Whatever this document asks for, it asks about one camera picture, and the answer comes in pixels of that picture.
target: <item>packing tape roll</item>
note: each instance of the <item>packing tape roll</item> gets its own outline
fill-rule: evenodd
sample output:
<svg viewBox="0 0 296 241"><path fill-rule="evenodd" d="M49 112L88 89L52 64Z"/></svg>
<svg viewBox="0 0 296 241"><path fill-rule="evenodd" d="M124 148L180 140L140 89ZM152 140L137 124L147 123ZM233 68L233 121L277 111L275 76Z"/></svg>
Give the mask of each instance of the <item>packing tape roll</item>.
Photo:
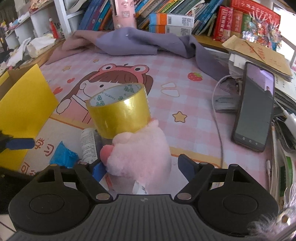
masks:
<svg viewBox="0 0 296 241"><path fill-rule="evenodd" d="M145 86L140 83L103 90L91 97L86 107L98 133L106 139L122 132L136 132L151 119Z"/></svg>

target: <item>cartoon girl illustration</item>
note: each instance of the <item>cartoon girl illustration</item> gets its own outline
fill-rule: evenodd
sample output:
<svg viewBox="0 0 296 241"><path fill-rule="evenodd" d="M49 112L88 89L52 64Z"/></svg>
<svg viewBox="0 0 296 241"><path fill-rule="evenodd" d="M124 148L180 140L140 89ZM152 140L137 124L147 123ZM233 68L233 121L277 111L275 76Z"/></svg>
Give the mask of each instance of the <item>cartoon girl illustration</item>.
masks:
<svg viewBox="0 0 296 241"><path fill-rule="evenodd" d="M146 74L148 71L146 65L106 64L99 71L91 72L82 78L61 100L57 113L71 120L89 123L91 117L86 108L88 99L105 89L125 83L142 83L148 94L153 84L153 78Z"/></svg>

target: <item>pink plush nose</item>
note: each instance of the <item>pink plush nose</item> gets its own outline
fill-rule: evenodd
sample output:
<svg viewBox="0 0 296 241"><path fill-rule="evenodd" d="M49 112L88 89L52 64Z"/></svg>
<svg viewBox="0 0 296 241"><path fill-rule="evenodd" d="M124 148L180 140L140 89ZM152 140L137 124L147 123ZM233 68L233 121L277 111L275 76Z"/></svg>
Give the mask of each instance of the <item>pink plush nose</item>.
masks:
<svg viewBox="0 0 296 241"><path fill-rule="evenodd" d="M105 145L100 151L100 158L104 165L107 164L108 157L111 155L114 146L112 145Z"/></svg>

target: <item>strawberry drawing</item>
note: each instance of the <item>strawberry drawing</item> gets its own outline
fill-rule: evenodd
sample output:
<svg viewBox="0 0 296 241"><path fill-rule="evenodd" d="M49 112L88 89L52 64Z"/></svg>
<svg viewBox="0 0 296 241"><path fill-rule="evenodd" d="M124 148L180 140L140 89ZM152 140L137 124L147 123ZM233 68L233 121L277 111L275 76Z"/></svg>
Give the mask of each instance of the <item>strawberry drawing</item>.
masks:
<svg viewBox="0 0 296 241"><path fill-rule="evenodd" d="M187 77L188 77L188 79L190 79L192 81L202 81L201 74L199 74L197 72L189 73Z"/></svg>

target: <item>pink plush toy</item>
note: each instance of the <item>pink plush toy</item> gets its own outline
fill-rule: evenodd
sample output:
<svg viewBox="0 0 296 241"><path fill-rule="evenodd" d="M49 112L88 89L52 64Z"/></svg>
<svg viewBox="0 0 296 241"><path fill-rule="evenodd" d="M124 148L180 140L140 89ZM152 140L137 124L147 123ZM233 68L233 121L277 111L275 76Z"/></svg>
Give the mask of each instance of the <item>pink plush toy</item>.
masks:
<svg viewBox="0 0 296 241"><path fill-rule="evenodd" d="M152 120L136 133L116 135L112 144L105 145L100 152L108 173L135 180L148 194L160 194L170 175L171 155L158 120Z"/></svg>

